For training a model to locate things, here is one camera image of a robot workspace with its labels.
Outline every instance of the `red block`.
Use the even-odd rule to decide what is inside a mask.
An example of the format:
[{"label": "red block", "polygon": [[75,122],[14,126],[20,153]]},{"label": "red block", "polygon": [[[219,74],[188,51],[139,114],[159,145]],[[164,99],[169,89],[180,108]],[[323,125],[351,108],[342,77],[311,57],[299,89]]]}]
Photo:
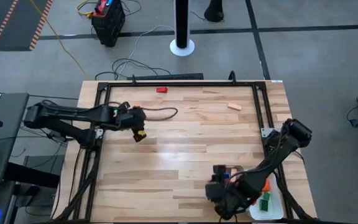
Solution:
[{"label": "red block", "polygon": [[158,87],[156,92],[157,93],[168,93],[168,88],[167,87]]}]

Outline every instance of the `white stand base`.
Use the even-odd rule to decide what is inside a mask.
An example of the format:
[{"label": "white stand base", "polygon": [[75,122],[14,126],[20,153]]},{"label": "white stand base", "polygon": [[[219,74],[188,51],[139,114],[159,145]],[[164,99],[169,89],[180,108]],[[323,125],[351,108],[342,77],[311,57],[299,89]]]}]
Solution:
[{"label": "white stand base", "polygon": [[192,40],[189,40],[189,46],[187,46],[187,48],[184,48],[184,49],[181,49],[181,48],[177,47],[177,43],[176,43],[175,40],[173,40],[171,42],[169,47],[171,48],[171,51],[172,51],[172,53],[174,55],[180,56],[180,57],[190,55],[191,53],[193,53],[193,51],[195,49],[195,45],[194,45],[194,42]]}]

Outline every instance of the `yellow cable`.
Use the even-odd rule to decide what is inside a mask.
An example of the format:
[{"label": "yellow cable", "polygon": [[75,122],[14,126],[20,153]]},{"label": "yellow cable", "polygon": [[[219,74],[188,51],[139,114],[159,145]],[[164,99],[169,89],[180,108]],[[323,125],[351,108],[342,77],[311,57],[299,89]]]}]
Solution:
[{"label": "yellow cable", "polygon": [[[41,10],[37,7],[37,5],[34,3],[34,0],[30,0],[31,4],[34,6],[35,10],[37,10],[37,12],[41,15],[41,17],[43,17]],[[55,30],[53,29],[53,27],[50,25],[49,21],[47,20],[46,17],[44,17],[45,21],[47,21],[47,24],[49,25],[50,29],[53,31],[53,33],[55,34],[56,38],[59,40],[60,45],[62,46],[62,49],[75,61],[75,63],[77,63],[77,65],[79,66],[79,68],[81,69],[82,73],[85,76],[85,80],[89,80],[88,76],[86,75],[84,69],[81,67],[81,65],[77,62],[77,60],[75,60],[74,56],[72,56],[72,54],[69,53],[69,51],[66,50],[65,46],[63,46],[62,40],[60,40],[59,36],[57,35],[57,33],[55,32]]]},{"label": "yellow cable", "polygon": [[92,18],[92,15],[93,15],[93,11],[81,12],[81,11],[79,10],[79,8],[80,8],[81,6],[83,6],[85,3],[87,3],[88,1],[90,1],[90,0],[85,0],[85,1],[83,1],[83,2],[81,2],[81,3],[79,3],[79,5],[77,5],[77,7],[76,7],[76,10],[77,10],[77,12],[78,12],[79,14],[85,15],[88,19],[91,19],[91,18]]}]

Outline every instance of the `yellow object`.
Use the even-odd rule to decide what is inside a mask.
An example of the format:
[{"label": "yellow object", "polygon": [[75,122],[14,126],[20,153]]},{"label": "yellow object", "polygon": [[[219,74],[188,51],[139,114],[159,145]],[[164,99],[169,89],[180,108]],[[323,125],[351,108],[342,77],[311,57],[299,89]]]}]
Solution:
[{"label": "yellow object", "polygon": [[[37,5],[34,3],[34,0],[30,0],[31,4],[34,6],[35,10],[37,10],[37,12],[41,15],[41,17],[43,17],[41,10],[37,7]],[[75,60],[74,56],[72,56],[72,54],[69,53],[69,51],[66,50],[65,46],[63,46],[62,40],[60,40],[59,36],[57,35],[56,31],[53,29],[53,27],[50,25],[48,19],[46,17],[45,21],[47,21],[48,26],[50,27],[50,29],[53,31],[53,33],[55,34],[56,38],[59,40],[60,45],[62,46],[62,49],[75,61],[75,63],[78,65],[78,67],[81,69],[82,73],[84,74],[85,80],[89,80],[88,76],[86,75],[85,71],[83,70],[83,68],[81,67],[81,65],[77,62],[77,60]]]},{"label": "yellow object", "polygon": [[234,103],[228,103],[227,107],[230,108],[230,109],[238,110],[238,111],[240,111],[242,109],[241,106],[235,105]]},{"label": "yellow object", "polygon": [[85,0],[85,1],[83,1],[83,2],[81,2],[81,3],[79,3],[79,5],[77,5],[77,8],[76,8],[76,9],[77,9],[77,12],[78,12],[79,14],[86,16],[88,19],[91,19],[91,18],[92,18],[92,15],[93,15],[93,11],[81,12],[81,11],[79,10],[79,8],[80,8],[81,6],[83,6],[85,3],[87,3],[88,1],[90,1],[90,0]]}]

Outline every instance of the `white cable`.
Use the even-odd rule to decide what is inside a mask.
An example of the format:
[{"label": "white cable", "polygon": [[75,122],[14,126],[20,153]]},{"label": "white cable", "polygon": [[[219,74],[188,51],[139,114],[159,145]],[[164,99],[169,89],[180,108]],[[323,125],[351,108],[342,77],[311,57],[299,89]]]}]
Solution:
[{"label": "white cable", "polygon": [[[175,30],[174,30],[172,27],[170,27],[170,26],[158,25],[158,26],[154,27],[153,29],[151,29],[151,30],[149,30],[149,31],[147,31],[147,32],[145,32],[145,33],[143,33],[143,34],[141,34],[141,35],[137,38],[137,40],[136,40],[136,42],[135,42],[135,48],[134,48],[134,50],[132,51],[132,53],[131,53],[131,55],[129,56],[128,59],[132,59],[132,56],[134,55],[134,53],[135,53],[135,51],[136,51],[137,43],[138,43],[138,41],[140,40],[140,38],[141,38],[143,35],[145,35],[145,34],[148,34],[148,33],[153,32],[155,29],[157,29],[157,28],[159,28],[159,27],[167,27],[167,28],[169,28],[169,29],[175,31]],[[127,65],[128,62],[129,62],[129,60],[127,60],[125,63],[123,63],[123,68],[121,69],[121,71],[119,72],[119,74],[122,74],[122,71],[124,71],[124,69],[125,69],[125,67],[126,67],[126,65]]]}]

